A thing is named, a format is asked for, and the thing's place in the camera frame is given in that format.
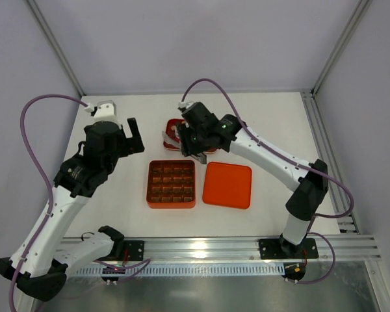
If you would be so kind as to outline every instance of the black mounting bracket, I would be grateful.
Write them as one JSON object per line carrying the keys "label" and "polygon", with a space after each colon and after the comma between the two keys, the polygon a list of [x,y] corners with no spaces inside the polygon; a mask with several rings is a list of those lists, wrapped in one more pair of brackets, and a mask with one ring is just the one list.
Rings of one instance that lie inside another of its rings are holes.
{"label": "black mounting bracket", "polygon": [[303,250],[305,250],[308,259],[319,258],[317,244],[314,239],[304,239],[302,247],[301,252],[288,257],[281,249],[279,239],[259,239],[259,252],[262,260],[303,259]]}
{"label": "black mounting bracket", "polygon": [[[112,257],[107,258],[107,260],[117,260],[117,261],[143,261],[144,259],[144,240],[125,240],[123,244],[123,252],[117,259],[113,259]],[[103,269],[103,274],[112,274],[112,277],[104,277],[102,278],[104,281],[118,281],[119,274],[117,272],[113,272],[109,268]]]}
{"label": "black mounting bracket", "polygon": [[126,240],[124,248],[127,250],[127,261],[143,261],[144,241]]}

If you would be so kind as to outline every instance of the metal floor panel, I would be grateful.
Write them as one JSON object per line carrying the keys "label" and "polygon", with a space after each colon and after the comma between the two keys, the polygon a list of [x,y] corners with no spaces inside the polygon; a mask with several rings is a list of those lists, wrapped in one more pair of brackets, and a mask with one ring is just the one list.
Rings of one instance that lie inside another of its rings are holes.
{"label": "metal floor panel", "polygon": [[[324,274],[329,263],[310,263],[307,280]],[[215,278],[142,278],[102,285],[99,278],[68,280],[43,312],[379,312],[364,262],[338,263],[334,273],[315,285],[285,283],[280,276]]]}

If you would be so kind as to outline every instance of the orange tray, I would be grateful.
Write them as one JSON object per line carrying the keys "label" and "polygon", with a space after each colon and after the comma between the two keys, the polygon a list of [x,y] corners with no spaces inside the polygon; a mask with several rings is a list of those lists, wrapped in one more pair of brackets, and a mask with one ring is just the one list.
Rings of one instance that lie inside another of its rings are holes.
{"label": "orange tray", "polygon": [[146,201],[154,209],[195,206],[193,161],[151,161]]}
{"label": "orange tray", "polygon": [[247,209],[252,195],[252,169],[237,164],[207,165],[202,200],[210,205]]}

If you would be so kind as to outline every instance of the red wire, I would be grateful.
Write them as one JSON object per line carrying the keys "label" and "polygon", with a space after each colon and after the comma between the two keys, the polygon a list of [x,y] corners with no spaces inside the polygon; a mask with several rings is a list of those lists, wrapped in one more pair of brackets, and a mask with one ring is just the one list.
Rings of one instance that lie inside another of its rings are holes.
{"label": "red wire", "polygon": [[305,257],[305,267],[306,267],[306,265],[307,265],[307,255],[306,255],[306,250],[304,249],[304,257]]}
{"label": "red wire", "polygon": [[126,249],[125,253],[124,253],[124,258],[123,258],[123,267],[124,267],[125,263],[127,262],[127,255],[128,255],[128,253],[129,253],[129,250]]}

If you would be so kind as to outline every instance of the white table surface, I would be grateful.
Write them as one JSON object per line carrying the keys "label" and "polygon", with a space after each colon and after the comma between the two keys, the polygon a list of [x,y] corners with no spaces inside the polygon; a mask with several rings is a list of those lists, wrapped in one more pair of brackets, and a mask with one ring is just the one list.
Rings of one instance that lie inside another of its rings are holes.
{"label": "white table surface", "polygon": [[[230,94],[244,121],[271,143],[309,161],[317,159],[317,150],[302,99],[293,93]],[[109,225],[126,237],[197,237],[279,235],[288,212],[285,203],[292,194],[275,177],[236,155],[217,151],[208,161],[243,164],[252,168],[252,198],[247,210],[207,205],[202,202],[206,166],[196,162],[196,206],[192,209],[151,209],[146,203],[148,165],[152,160],[183,159],[176,151],[163,147],[161,131],[171,118],[180,118],[179,94],[150,96],[87,96],[83,101],[97,104],[113,100],[117,116],[130,136],[127,118],[135,117],[146,150],[118,161],[109,180],[100,186],[88,204],[72,222],[66,237],[78,237]],[[221,94],[190,94],[221,118],[232,113]],[[65,159],[85,139],[83,128],[92,119],[79,108]],[[333,214],[329,196],[318,212]],[[336,220],[318,219],[313,229],[321,234],[338,234]]]}

